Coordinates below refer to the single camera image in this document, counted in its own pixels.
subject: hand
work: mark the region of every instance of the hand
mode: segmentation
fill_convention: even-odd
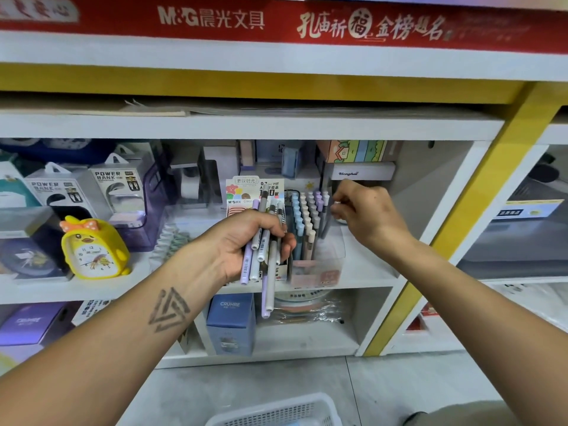
[[[280,260],[288,259],[296,246],[294,235],[285,233],[286,225],[280,227],[280,219],[276,215],[252,209],[225,218],[195,240],[210,248],[214,254],[212,261],[220,263],[223,284],[240,278],[244,258],[242,247],[252,239],[259,227],[269,229],[272,235],[282,238]]]
[[[404,244],[415,241],[385,188],[344,179],[333,200],[341,202],[332,205],[333,217],[347,221],[355,239],[383,260],[393,259],[394,247],[404,250]]]

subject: plastic basket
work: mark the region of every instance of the plastic basket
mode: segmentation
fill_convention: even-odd
[[[333,400],[314,393],[217,414],[205,426],[342,426]]]

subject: red banner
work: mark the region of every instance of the red banner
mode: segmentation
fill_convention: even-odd
[[[358,1],[0,0],[0,29],[568,53],[568,12]]]

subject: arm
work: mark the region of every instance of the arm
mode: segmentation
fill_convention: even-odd
[[[277,216],[233,215],[178,251],[117,301],[0,378],[0,426],[113,425],[174,341],[241,272],[259,227]],[[286,235],[282,254],[295,246]]]
[[[331,210],[431,302],[525,425],[568,424],[568,335],[408,232],[384,188],[343,181]]]

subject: blue box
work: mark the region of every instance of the blue box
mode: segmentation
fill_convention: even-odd
[[[207,315],[207,331],[217,354],[251,356],[255,329],[252,293],[213,296]]]

